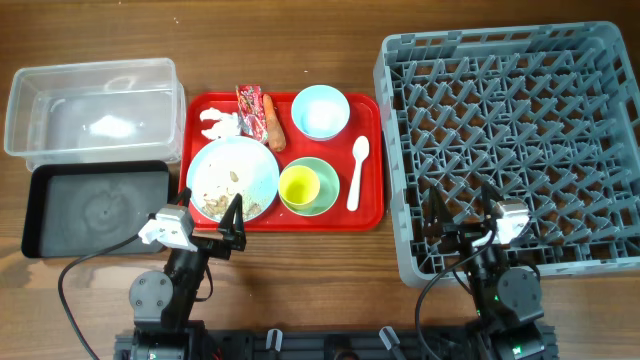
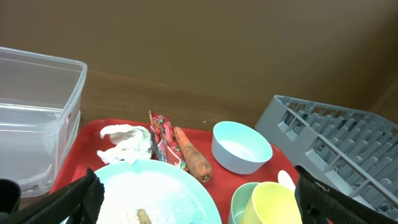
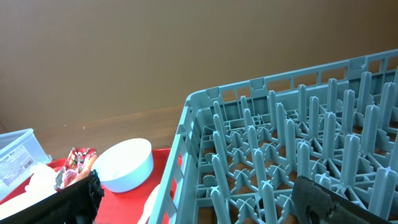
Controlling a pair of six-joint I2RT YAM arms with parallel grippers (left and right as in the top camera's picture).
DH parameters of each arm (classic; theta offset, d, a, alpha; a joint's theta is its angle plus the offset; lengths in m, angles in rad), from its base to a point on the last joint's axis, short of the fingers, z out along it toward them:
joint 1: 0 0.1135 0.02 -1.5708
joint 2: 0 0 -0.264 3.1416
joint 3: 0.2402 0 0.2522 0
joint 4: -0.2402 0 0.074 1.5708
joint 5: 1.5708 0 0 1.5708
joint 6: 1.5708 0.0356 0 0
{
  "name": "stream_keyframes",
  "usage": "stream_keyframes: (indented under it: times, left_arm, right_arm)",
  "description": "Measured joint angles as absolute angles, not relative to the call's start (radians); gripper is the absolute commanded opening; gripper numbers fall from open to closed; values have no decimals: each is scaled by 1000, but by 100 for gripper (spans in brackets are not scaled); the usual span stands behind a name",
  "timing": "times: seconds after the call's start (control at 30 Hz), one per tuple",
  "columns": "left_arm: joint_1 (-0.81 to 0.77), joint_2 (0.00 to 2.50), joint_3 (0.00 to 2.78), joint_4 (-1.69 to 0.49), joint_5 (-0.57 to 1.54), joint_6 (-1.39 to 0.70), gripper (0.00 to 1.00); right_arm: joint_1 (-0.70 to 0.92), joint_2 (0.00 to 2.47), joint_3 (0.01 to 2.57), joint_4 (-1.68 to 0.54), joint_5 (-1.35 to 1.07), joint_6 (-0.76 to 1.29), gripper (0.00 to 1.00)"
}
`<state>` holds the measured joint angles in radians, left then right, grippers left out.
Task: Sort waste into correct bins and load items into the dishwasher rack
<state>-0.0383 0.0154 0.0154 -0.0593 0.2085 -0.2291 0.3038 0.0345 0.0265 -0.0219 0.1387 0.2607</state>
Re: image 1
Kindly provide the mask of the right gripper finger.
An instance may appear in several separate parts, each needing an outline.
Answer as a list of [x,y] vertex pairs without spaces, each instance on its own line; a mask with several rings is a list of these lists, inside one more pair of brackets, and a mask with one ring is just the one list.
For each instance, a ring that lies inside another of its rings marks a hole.
[[440,223],[453,223],[453,216],[447,208],[440,191],[435,186],[430,186],[426,191],[423,215],[426,227]]
[[484,208],[491,208],[492,203],[500,202],[503,196],[497,191],[495,186],[490,182],[484,182],[481,185],[481,201]]

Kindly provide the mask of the yellow cup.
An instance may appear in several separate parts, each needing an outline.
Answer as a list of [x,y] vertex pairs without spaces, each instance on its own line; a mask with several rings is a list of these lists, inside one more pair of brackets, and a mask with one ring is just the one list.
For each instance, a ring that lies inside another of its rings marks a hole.
[[310,208],[320,192],[320,180],[314,170],[303,165],[286,168],[280,175],[279,195],[290,208]]

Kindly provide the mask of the white plastic spoon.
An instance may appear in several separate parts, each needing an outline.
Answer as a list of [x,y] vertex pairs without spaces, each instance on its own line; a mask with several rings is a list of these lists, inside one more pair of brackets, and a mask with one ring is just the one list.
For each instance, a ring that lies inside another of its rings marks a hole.
[[369,152],[370,144],[368,138],[364,135],[359,136],[352,148],[355,165],[347,198],[347,209],[351,212],[355,212],[359,206],[362,165]]

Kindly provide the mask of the green bowl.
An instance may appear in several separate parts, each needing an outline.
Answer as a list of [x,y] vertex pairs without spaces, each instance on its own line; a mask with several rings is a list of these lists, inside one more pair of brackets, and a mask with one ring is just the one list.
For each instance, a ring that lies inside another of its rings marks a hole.
[[340,180],[337,172],[329,163],[316,157],[303,157],[296,159],[286,168],[294,165],[307,166],[316,172],[320,180],[320,192],[313,205],[304,210],[292,209],[282,200],[281,201],[285,204],[288,210],[296,215],[304,217],[318,216],[327,212],[336,203],[340,193]]

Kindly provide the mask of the light blue bowl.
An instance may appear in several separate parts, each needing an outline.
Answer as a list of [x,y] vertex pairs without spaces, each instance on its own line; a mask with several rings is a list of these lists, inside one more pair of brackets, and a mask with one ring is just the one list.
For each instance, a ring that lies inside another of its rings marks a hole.
[[296,128],[314,141],[336,137],[348,124],[351,111],[346,96],[329,85],[313,85],[300,91],[292,102]]

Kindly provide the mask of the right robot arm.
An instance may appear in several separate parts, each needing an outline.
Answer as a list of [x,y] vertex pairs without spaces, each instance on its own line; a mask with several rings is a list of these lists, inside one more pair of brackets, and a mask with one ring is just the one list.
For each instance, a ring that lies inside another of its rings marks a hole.
[[530,221],[527,205],[503,198],[489,183],[481,186],[484,218],[457,224],[440,192],[427,191],[423,234],[439,239],[459,260],[440,271],[421,291],[414,310],[417,337],[438,357],[421,328],[421,309],[430,290],[447,274],[462,269],[478,319],[466,326],[466,347],[483,359],[532,359],[547,350],[536,321],[544,316],[540,271],[535,264],[511,261],[503,247],[520,237]]

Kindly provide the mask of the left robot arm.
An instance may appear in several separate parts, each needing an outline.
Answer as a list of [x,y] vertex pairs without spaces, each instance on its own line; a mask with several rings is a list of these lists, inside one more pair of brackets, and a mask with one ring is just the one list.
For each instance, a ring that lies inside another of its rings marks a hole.
[[149,215],[138,236],[144,243],[159,242],[171,249],[161,271],[147,271],[129,290],[134,310],[131,338],[116,341],[116,359],[220,359],[222,352],[202,321],[189,319],[203,279],[211,279],[211,258],[227,260],[232,251],[244,251],[246,233],[242,196],[230,201],[218,225],[219,239],[195,236],[189,211],[191,190],[173,204]]

